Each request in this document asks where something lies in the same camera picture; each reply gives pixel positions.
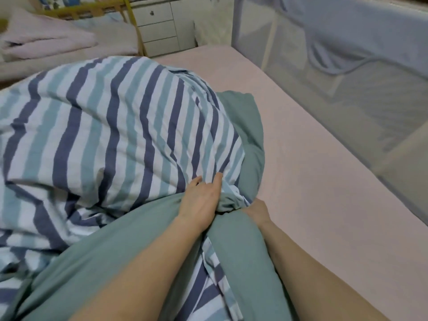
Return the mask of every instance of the forearm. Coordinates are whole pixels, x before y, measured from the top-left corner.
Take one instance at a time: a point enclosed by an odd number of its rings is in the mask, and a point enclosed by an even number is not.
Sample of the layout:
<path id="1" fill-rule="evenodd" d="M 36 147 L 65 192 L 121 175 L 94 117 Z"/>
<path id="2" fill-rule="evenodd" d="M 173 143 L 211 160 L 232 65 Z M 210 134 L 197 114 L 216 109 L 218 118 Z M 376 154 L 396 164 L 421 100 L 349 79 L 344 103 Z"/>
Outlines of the forearm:
<path id="1" fill-rule="evenodd" d="M 275 224 L 265 223 L 261 231 L 301 320 L 387 320 Z"/>
<path id="2" fill-rule="evenodd" d="M 177 217 L 72 321 L 157 320 L 169 288 L 199 234 L 191 223 Z"/>

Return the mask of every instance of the hand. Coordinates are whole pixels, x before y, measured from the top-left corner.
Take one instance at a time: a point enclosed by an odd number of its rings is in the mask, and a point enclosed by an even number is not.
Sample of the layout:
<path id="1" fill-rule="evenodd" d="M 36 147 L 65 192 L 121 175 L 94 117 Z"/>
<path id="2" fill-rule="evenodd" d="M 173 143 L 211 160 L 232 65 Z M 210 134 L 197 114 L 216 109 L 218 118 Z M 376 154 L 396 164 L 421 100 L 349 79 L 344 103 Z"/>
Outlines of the hand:
<path id="1" fill-rule="evenodd" d="M 261 229 L 264 224 L 272 222 L 267 209 L 265 202 L 256 198 L 249 207 L 243 208 L 242 211 L 251 217 L 257 227 Z"/>
<path id="2" fill-rule="evenodd" d="M 220 199 L 223 174 L 217 172 L 212 183 L 205 183 L 202 177 L 193 179 L 181 200 L 178 218 L 196 227 L 199 233 L 205 231 L 215 216 Z"/>

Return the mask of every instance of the finger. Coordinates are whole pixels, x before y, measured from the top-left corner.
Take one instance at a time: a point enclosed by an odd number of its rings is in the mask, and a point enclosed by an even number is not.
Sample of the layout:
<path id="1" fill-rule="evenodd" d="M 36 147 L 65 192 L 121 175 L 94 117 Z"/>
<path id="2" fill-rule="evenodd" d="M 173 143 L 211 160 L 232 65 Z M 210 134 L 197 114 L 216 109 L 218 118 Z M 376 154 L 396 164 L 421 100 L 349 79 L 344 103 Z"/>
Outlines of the finger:
<path id="1" fill-rule="evenodd" d="M 218 194 L 221 193 L 221 182 L 222 182 L 222 180 L 223 180 L 223 173 L 217 172 L 215 174 L 215 177 L 213 180 L 213 187 Z"/>
<path id="2" fill-rule="evenodd" d="M 196 187 L 196 185 L 197 185 L 198 183 L 200 183 L 200 182 L 201 182 L 201 180 L 202 180 L 202 176 L 201 176 L 201 175 L 200 175 L 200 176 L 198 176 L 198 177 L 196 177 L 196 178 L 194 178 L 194 179 L 189 183 L 189 187 L 188 187 L 188 188 Z"/>

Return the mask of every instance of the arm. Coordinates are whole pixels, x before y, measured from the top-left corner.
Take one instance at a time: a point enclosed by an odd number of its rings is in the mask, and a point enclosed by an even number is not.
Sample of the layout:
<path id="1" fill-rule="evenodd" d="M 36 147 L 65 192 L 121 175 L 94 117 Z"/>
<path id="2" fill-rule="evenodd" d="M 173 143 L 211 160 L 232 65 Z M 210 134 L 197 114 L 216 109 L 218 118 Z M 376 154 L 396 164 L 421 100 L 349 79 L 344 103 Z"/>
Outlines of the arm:
<path id="1" fill-rule="evenodd" d="M 192 180 L 179 215 L 71 321 L 157 320 L 169 288 L 197 237 L 211 224 L 220 197 L 222 174 L 213 183 Z"/>
<path id="2" fill-rule="evenodd" d="M 301 320 L 388 320 L 277 227 L 264 202 L 256 199 L 244 211 L 259 227 Z"/>

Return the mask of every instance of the drawer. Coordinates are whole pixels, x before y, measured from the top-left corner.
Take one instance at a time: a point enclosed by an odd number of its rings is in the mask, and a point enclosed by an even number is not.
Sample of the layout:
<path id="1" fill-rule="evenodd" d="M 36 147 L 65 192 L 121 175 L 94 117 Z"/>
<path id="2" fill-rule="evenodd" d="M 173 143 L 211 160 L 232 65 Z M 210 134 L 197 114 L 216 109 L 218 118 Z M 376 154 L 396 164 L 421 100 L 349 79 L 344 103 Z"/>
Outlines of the drawer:
<path id="1" fill-rule="evenodd" d="M 177 37 L 150 41 L 148 43 L 144 43 L 144 46 L 146 47 L 147 54 L 150 57 L 178 52 L 180 50 L 179 40 Z"/>
<path id="2" fill-rule="evenodd" d="M 154 23 L 152 25 L 138 27 L 138 29 L 141 31 L 143 42 L 155 41 L 177 35 L 175 32 L 174 20 Z"/>
<path id="3" fill-rule="evenodd" d="M 173 19 L 169 3 L 155 4 L 132 9 L 137 26 L 150 25 Z"/>

